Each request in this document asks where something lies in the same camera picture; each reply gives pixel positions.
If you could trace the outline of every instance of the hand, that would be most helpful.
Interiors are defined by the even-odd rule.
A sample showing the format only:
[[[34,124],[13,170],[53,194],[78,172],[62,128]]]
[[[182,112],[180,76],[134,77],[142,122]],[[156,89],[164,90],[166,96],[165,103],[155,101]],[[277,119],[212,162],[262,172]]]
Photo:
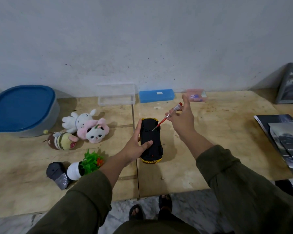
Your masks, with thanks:
[[[188,97],[184,94],[182,96],[183,106],[178,110],[182,113],[176,113],[172,109],[169,110],[171,114],[168,118],[172,122],[172,126],[178,133],[181,140],[183,140],[188,134],[195,131],[194,129],[194,116],[191,111],[191,106]]]
[[[141,154],[151,147],[153,144],[153,141],[150,140],[148,142],[145,142],[143,145],[139,145],[138,142],[140,141],[140,129],[141,129],[141,119],[139,119],[137,127],[133,133],[133,136],[130,138],[130,140],[127,142],[125,147],[121,150],[121,153],[125,156],[127,163],[131,163],[132,161],[135,161],[138,157],[141,156]]]

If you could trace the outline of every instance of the artificial plant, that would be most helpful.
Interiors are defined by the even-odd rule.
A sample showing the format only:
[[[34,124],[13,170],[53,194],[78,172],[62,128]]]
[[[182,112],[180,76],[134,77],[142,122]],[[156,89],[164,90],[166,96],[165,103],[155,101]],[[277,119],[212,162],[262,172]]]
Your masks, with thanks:
[[[89,153],[88,151],[85,153],[85,158],[82,160],[81,166],[85,169],[85,175],[98,170],[104,161],[103,158],[96,152]]]

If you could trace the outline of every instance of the blue plastic container lid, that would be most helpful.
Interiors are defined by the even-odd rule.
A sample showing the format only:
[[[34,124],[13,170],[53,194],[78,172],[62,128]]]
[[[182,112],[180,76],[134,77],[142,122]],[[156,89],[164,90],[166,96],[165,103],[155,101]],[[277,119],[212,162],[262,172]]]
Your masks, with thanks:
[[[39,125],[55,100],[52,88],[21,85],[0,93],[0,132],[20,132]]]
[[[172,89],[140,91],[139,98],[141,103],[169,101],[175,98],[175,93]]]

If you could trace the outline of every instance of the toy car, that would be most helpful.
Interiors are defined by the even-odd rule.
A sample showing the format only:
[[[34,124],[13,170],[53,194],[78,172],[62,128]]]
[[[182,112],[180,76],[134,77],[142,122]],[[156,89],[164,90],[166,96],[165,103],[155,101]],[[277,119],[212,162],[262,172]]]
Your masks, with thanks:
[[[157,127],[158,120],[155,118],[143,118],[140,130],[141,145],[149,140],[153,141],[151,147],[141,154],[141,160],[147,164],[154,164],[162,160],[163,147],[160,144],[160,126]]]

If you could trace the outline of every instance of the screwdriver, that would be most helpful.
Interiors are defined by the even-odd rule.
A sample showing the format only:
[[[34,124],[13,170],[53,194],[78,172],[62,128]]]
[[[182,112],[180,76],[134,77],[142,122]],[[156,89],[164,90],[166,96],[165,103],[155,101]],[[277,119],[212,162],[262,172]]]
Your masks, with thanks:
[[[178,111],[180,108],[182,107],[182,103],[178,103],[177,104],[177,106],[175,106],[172,110],[174,111],[174,112],[176,112],[176,111]],[[164,117],[164,119],[152,130],[152,131],[154,131],[160,124],[162,124],[164,121],[166,121],[167,120],[167,118],[169,118],[170,117],[170,113],[167,115],[167,116],[165,116]]]

